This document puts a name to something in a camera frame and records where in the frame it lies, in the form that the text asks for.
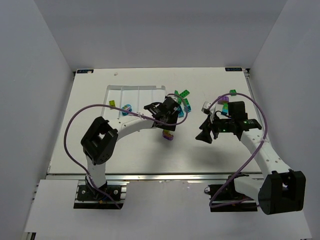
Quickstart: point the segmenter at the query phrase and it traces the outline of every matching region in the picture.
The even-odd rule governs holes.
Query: white tray
[[[144,106],[154,102],[163,102],[166,96],[166,87],[161,86],[125,86],[109,85],[106,88],[104,104],[109,105],[109,101],[114,100],[117,108],[130,104],[133,112],[138,112]],[[108,107],[101,111],[104,119],[123,117],[122,113]]]

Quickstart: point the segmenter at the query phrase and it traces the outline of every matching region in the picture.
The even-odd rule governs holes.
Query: gray wall
[[[288,0],[251,69],[279,155],[307,178],[304,214],[320,239],[320,2]]]
[[[35,0],[70,67],[251,67],[287,0]]]
[[[0,1],[0,238],[21,238],[72,72],[33,0]]]

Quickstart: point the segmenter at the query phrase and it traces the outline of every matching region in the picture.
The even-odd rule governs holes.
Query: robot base
[[[222,184],[212,184],[209,185],[210,191],[207,193],[212,198],[214,194],[219,190],[219,188],[222,186]],[[223,190],[215,199],[213,202],[213,205],[221,204],[222,201],[237,201],[241,200],[243,198],[247,198],[246,195],[238,193],[236,191],[229,189],[227,187],[225,190]],[[216,208],[210,208],[211,213],[230,213],[230,212],[257,212],[257,204],[255,202],[242,202],[239,204],[233,204],[228,206],[220,206]]]
[[[120,206],[123,207],[124,203],[121,200],[121,185],[108,185],[108,193]],[[92,193],[86,185],[79,185],[76,201],[73,205],[74,209],[115,209],[117,206],[109,199],[97,200],[94,199]]]

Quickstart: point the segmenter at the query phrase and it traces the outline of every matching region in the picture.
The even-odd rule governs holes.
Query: white table surface
[[[84,171],[66,155],[63,134],[68,121],[80,108],[102,104],[108,85],[165,86],[167,93],[190,91],[187,97],[192,111],[173,133],[174,140],[162,137],[161,129],[142,130],[119,140],[113,156],[106,163],[109,174],[166,174],[166,173],[230,173],[235,172],[249,157],[249,151],[232,133],[221,133],[212,144],[195,140],[199,126],[206,119],[201,112],[205,101],[236,89],[250,95],[241,71],[226,72],[219,68],[128,68],[95,69],[93,73],[75,75],[61,130],[51,157],[50,174],[82,174]],[[231,102],[244,101],[249,118],[257,119],[254,105],[241,96],[230,96]],[[71,125],[67,146],[71,154],[87,165],[80,140],[90,124],[101,115],[95,107],[81,113]],[[260,172],[252,161],[244,172]]]
[[[25,231],[37,240],[300,240],[303,211],[210,212],[204,182],[137,181],[121,210],[73,209],[77,180],[41,180]]]

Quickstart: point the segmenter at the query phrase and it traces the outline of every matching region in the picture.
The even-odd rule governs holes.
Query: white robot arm
[[[205,102],[202,111],[208,115],[200,126],[202,132],[197,140],[212,143],[219,133],[233,133],[253,154],[264,141],[254,159],[263,174],[264,181],[252,179],[243,174],[236,177],[233,191],[246,195],[259,203],[267,214],[300,211],[304,205],[306,178],[301,171],[293,171],[278,156],[270,142],[263,139],[263,131],[255,119],[248,119],[243,101],[228,104],[228,119],[220,119],[211,103]]]
[[[176,129],[174,124],[177,123],[180,107],[177,101],[176,97],[166,97],[164,102],[146,105],[139,110],[140,117],[126,115],[109,121],[100,116],[93,121],[83,136],[81,145],[87,160],[87,170],[95,186],[88,179],[89,176],[86,176],[85,183],[95,200],[101,200],[104,197],[101,191],[107,191],[106,161],[111,158],[116,142],[143,129],[160,128],[174,131]]]

